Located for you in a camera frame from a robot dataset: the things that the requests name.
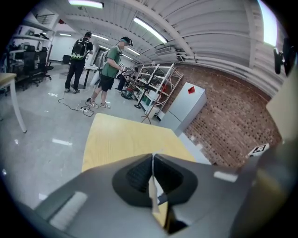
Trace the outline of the round white pedestal table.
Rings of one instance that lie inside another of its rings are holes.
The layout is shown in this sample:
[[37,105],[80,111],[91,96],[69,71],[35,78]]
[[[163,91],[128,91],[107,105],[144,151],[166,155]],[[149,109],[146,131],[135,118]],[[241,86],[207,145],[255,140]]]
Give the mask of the round white pedestal table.
[[97,70],[97,67],[94,66],[94,65],[87,65],[87,66],[84,67],[84,70],[86,71],[85,80],[84,80],[83,84],[78,84],[78,89],[79,90],[82,90],[82,89],[86,88],[90,72],[91,71],[95,72]]

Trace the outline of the wooden desk with white legs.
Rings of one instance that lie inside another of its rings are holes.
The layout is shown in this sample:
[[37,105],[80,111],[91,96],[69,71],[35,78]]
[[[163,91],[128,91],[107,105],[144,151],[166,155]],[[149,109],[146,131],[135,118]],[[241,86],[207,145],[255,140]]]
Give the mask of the wooden desk with white legs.
[[25,126],[25,123],[23,121],[22,115],[20,113],[19,105],[18,105],[18,100],[17,100],[17,95],[16,95],[16,88],[15,88],[15,78],[16,74],[15,73],[0,73],[0,88],[3,87],[10,87],[10,92],[11,92],[11,100],[14,108],[14,112],[16,115],[16,118],[18,120],[18,123],[20,125],[21,130],[26,133],[27,128]]

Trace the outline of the black green backpack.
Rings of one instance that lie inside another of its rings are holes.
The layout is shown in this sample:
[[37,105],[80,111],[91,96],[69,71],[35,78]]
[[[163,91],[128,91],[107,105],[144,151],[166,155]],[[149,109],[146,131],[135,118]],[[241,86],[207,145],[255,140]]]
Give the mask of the black green backpack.
[[77,40],[73,46],[71,59],[82,60],[90,51],[88,50],[88,43],[90,41],[84,41],[83,38]]

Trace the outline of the grey refrigerator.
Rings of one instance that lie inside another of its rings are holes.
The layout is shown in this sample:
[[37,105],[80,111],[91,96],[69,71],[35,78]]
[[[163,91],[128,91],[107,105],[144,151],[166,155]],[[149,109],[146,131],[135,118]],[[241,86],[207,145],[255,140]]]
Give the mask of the grey refrigerator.
[[[195,92],[188,94],[188,89],[192,86]],[[186,82],[161,119],[159,126],[171,129],[176,136],[180,136],[200,113],[206,102],[205,90]]]

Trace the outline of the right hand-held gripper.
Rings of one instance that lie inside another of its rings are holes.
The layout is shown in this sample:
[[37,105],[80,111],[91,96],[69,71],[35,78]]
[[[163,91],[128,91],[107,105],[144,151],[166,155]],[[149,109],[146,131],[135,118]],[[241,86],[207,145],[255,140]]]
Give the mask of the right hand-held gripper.
[[263,144],[263,145],[258,145],[256,147],[254,147],[247,155],[246,158],[250,158],[250,157],[258,157],[261,156],[266,150],[268,150],[270,148],[269,143],[267,144]]

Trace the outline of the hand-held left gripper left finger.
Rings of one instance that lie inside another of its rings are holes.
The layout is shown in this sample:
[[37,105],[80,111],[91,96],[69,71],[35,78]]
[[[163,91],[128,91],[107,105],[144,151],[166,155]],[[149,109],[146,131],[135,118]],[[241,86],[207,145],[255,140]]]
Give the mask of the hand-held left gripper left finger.
[[88,169],[35,209],[60,238],[165,238],[152,213],[152,155]]

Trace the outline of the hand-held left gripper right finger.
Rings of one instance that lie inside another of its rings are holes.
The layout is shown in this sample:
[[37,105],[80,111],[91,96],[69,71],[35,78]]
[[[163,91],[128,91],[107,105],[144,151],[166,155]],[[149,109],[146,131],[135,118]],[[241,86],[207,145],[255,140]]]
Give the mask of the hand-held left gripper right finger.
[[245,238],[243,212],[253,160],[240,170],[154,156],[154,176],[166,192],[167,228],[155,238]]

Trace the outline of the black round-base stand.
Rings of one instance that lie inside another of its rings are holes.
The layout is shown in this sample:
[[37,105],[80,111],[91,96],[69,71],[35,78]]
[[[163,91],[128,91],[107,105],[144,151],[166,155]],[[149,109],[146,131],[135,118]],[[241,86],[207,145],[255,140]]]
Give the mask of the black round-base stand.
[[134,97],[137,100],[137,103],[134,104],[135,108],[143,109],[144,111],[147,111],[151,99],[149,98],[149,86],[145,85],[143,88],[140,88],[138,86],[135,87],[136,90],[134,90]]

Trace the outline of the ceiling light tube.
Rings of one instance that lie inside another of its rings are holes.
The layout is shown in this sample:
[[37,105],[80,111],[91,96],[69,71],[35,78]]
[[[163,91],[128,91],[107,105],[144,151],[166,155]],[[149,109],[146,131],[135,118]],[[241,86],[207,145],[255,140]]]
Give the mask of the ceiling light tube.
[[277,19],[271,9],[269,9],[269,7],[262,0],[257,1],[260,6],[263,18],[264,43],[275,47],[278,36]]
[[91,0],[68,0],[68,2],[74,6],[94,7],[98,9],[103,9],[104,7],[103,3]]
[[163,44],[166,44],[168,41],[159,33],[157,32],[154,28],[152,28],[150,25],[148,25],[147,23],[145,23],[144,21],[142,21],[140,18],[138,17],[134,17],[133,21],[135,23],[137,23],[138,25],[140,25],[141,27],[143,27],[144,29],[146,29],[148,32],[150,32],[152,35],[154,35],[157,39],[160,40],[160,42],[162,42]]

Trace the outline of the cluster of black office chairs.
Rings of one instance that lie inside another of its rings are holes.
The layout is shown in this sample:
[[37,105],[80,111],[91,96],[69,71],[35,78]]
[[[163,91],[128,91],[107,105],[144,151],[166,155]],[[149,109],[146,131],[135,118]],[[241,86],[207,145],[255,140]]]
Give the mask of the cluster of black office chairs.
[[48,49],[36,50],[33,45],[26,45],[23,50],[10,51],[7,57],[7,70],[16,74],[16,84],[23,91],[30,84],[39,86],[44,80],[52,80],[49,71],[53,70],[47,61]]

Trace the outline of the square wooden pedestal table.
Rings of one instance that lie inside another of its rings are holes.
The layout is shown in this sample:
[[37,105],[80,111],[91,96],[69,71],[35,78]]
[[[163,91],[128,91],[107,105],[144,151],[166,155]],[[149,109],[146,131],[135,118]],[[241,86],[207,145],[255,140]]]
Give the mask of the square wooden pedestal table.
[[168,128],[97,113],[85,145],[82,171],[116,161],[161,152],[193,162],[195,159]]

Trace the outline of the ceiling air vent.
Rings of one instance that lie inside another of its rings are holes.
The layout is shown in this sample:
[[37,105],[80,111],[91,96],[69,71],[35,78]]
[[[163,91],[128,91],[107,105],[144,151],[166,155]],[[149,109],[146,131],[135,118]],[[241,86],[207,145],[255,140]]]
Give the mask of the ceiling air vent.
[[168,54],[168,53],[171,53],[171,52],[172,52],[171,47],[168,46],[168,47],[164,47],[164,48],[161,48],[159,50],[156,50],[155,55],[164,55],[164,54]]

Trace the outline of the white tissue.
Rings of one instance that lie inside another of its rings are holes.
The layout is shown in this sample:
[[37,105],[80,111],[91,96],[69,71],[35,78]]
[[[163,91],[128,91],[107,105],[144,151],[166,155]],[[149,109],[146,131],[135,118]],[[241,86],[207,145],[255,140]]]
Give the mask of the white tissue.
[[155,158],[157,157],[157,154],[160,154],[163,150],[159,150],[152,153],[151,158],[151,177],[149,178],[149,197],[152,201],[152,213],[158,214],[160,212],[159,206],[165,204],[168,201],[167,195],[165,194],[165,191],[161,187],[160,183],[158,182],[156,176],[155,176]]

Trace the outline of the black white-rimmed shell pack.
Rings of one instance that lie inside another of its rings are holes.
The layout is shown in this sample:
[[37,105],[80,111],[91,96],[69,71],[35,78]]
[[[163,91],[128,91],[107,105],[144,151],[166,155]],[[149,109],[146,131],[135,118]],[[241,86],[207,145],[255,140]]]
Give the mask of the black white-rimmed shell pack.
[[91,86],[95,86],[101,81],[102,70],[103,70],[104,66],[106,65],[106,63],[107,63],[107,54],[108,53],[109,53],[109,50],[106,50],[105,52],[103,52],[100,55],[99,63],[98,63],[98,69],[94,73],[94,76],[93,76],[93,78],[90,82]]

